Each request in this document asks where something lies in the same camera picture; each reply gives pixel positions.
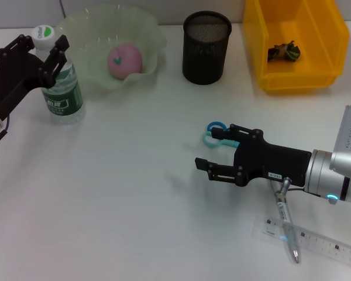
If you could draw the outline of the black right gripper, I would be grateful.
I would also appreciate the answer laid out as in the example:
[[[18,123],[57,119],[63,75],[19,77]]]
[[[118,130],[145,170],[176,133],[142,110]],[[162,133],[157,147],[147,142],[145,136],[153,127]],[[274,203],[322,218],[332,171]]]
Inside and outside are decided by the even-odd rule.
[[[198,170],[207,172],[210,181],[247,186],[249,181],[264,178],[283,181],[288,177],[293,185],[303,187],[310,161],[308,151],[274,145],[266,142],[263,131],[231,124],[226,130],[212,128],[214,139],[239,142],[233,166],[219,165],[206,159],[195,158]]]

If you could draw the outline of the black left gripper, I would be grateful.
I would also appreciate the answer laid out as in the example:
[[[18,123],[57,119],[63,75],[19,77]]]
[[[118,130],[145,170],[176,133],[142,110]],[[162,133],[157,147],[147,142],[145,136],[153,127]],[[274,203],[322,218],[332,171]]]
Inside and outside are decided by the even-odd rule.
[[[61,35],[46,61],[28,53],[35,48],[31,36],[19,35],[0,49],[0,119],[5,119],[33,89],[53,87],[67,62],[65,52],[70,47],[66,35]]]

